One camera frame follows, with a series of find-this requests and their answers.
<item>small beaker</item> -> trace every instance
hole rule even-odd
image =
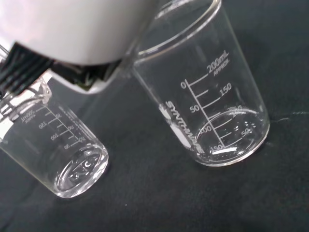
[[[108,163],[105,146],[42,78],[0,100],[0,148],[63,198],[90,188]]]

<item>beaker rim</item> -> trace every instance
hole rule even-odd
[[[169,3],[165,4],[156,15],[155,20],[158,20],[162,16],[171,13],[173,10],[177,10],[179,7],[184,6],[187,3],[190,3],[196,0],[172,0]],[[150,58],[156,57],[168,50],[171,50],[191,37],[201,31],[205,26],[212,21],[220,10],[222,5],[222,0],[212,0],[211,5],[204,11],[196,20],[194,20],[189,26],[185,27],[183,30],[170,37],[169,39],[161,42],[155,46],[147,48],[145,50],[137,52],[138,59],[136,62],[143,62]]]
[[[38,92],[34,85],[43,87],[42,92]],[[0,99],[0,123],[5,119],[19,118],[19,113],[25,111],[37,102],[47,102],[51,97],[51,91],[42,78],[39,78],[33,85],[28,87],[23,93],[15,96],[7,93]]]

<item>200 ml beaker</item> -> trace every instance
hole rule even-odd
[[[42,78],[0,100],[0,148],[63,198],[86,191],[108,163],[104,145]]]
[[[238,162],[267,136],[267,110],[221,0],[166,4],[133,72],[199,163]]]

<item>clear glass beaker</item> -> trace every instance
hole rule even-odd
[[[63,198],[90,188],[108,163],[104,145],[42,78],[0,100],[0,148]]]
[[[166,4],[138,47],[133,72],[199,163],[238,162],[267,136],[267,110],[221,0]]]

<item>black surface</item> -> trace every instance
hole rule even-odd
[[[111,165],[85,194],[63,200],[1,154],[0,231],[308,231],[309,1],[226,0],[225,8],[272,119],[262,148],[204,167],[135,79],[92,97],[57,87]]]

